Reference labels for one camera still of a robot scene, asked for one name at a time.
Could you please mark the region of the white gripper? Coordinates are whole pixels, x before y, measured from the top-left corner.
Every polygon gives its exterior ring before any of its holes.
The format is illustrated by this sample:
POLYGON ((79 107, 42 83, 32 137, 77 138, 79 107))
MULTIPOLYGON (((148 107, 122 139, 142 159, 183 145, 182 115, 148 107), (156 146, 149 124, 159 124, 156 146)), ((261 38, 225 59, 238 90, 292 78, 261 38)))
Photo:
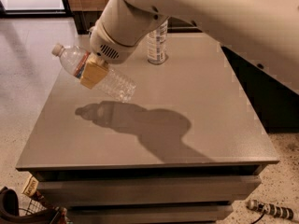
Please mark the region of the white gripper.
POLYGON ((124 63, 135 51, 138 38, 130 22, 112 22, 105 24, 99 19, 90 36, 93 53, 87 59, 80 84, 92 89, 108 74, 108 63, 124 63))

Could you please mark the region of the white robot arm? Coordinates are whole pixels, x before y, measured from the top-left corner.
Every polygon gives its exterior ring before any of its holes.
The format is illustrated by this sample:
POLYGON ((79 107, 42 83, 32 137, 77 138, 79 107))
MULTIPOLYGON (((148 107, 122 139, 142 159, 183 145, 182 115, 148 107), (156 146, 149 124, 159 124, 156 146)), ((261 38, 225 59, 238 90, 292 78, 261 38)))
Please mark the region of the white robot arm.
POLYGON ((299 93, 299 0, 108 0, 92 28, 92 53, 124 63, 169 18, 195 25, 299 93))

